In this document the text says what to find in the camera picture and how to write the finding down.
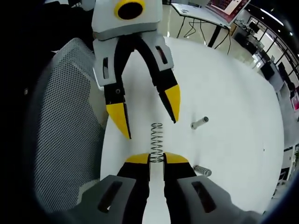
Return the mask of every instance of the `desk leg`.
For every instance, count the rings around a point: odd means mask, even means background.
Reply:
[[[184,19],[183,19],[183,22],[182,22],[181,28],[179,29],[179,32],[178,32],[177,38],[178,38],[179,34],[181,33],[182,27],[183,27],[183,25],[184,25],[184,22],[185,22],[185,18],[186,18],[186,17],[184,16]]]
[[[221,26],[216,26],[213,36],[212,36],[209,44],[207,45],[208,47],[213,47],[213,45],[218,37],[218,34],[220,33],[220,30],[221,30]]]

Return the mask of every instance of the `yellow circle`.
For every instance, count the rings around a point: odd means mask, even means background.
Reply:
[[[134,17],[134,18],[130,18],[130,19],[121,18],[119,16],[119,11],[120,11],[121,7],[123,7],[124,5],[128,5],[129,3],[137,3],[137,4],[139,4],[142,7],[141,13],[139,15],[137,15],[136,17]],[[132,20],[132,19],[135,19],[138,16],[140,16],[142,14],[142,12],[144,11],[144,9],[145,9],[145,2],[144,2],[144,0],[120,0],[116,4],[116,6],[114,8],[114,15],[115,15],[116,18],[118,18],[120,20]]]

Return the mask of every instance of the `ceiling light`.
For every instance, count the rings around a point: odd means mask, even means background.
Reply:
[[[272,19],[274,19],[274,20],[276,20],[280,25],[284,25],[283,23],[282,23],[282,21],[280,21],[278,18],[276,18],[276,17],[274,17],[273,15],[271,15],[270,13],[268,13],[267,11],[265,11],[265,10],[263,10],[263,9],[261,9],[261,11],[263,12],[263,13],[266,13],[268,16],[270,16]]]

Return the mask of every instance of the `black slot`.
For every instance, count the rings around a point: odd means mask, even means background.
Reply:
[[[100,210],[101,212],[104,212],[104,213],[109,212],[108,208],[111,206],[111,203],[114,200],[114,197],[117,194],[118,190],[120,189],[121,185],[122,185],[122,182],[119,182],[119,181],[114,181],[110,185],[110,187],[108,188],[108,190],[106,191],[106,193],[104,194],[104,196],[102,197],[102,199],[98,205],[98,210]]]
[[[104,79],[108,79],[109,78],[109,73],[108,73],[108,58],[104,57],[103,59],[103,76]]]
[[[210,213],[216,209],[216,204],[213,201],[212,197],[206,190],[205,186],[201,182],[193,182],[192,186],[194,187],[197,195],[200,198],[201,204],[204,207],[206,213]]]
[[[162,59],[163,64],[167,64],[167,59],[165,57],[164,52],[162,51],[162,49],[159,46],[156,46],[157,51],[159,52],[159,55]]]

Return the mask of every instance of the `desk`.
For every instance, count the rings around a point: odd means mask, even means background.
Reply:
[[[176,10],[176,12],[180,16],[184,17],[182,26],[178,32],[178,36],[182,30],[182,27],[184,25],[186,17],[192,18],[192,19],[197,19],[197,20],[202,20],[202,21],[209,22],[211,24],[216,25],[215,31],[214,31],[212,38],[208,44],[208,47],[213,47],[213,45],[218,37],[218,34],[220,33],[221,28],[225,28],[225,29],[230,28],[229,24],[227,22],[220,20],[218,17],[213,15],[213,13],[210,10],[206,9],[205,7],[199,8],[199,7],[195,7],[195,6],[182,5],[182,4],[178,4],[178,3],[172,3],[171,6]]]
[[[236,206],[263,213],[279,178],[284,149],[273,87],[248,66],[219,51],[187,40],[165,41],[181,89],[179,121],[173,124],[145,62],[133,52],[122,75],[132,139],[126,139],[108,119],[100,178],[116,175],[130,155],[149,153],[151,124],[163,123],[164,151],[184,156],[192,166],[211,169],[210,179],[231,195]],[[209,122],[192,130],[190,124],[204,116]],[[160,215],[169,215],[162,170],[162,163],[151,164],[148,202],[155,203],[146,207],[146,223],[166,223]]]

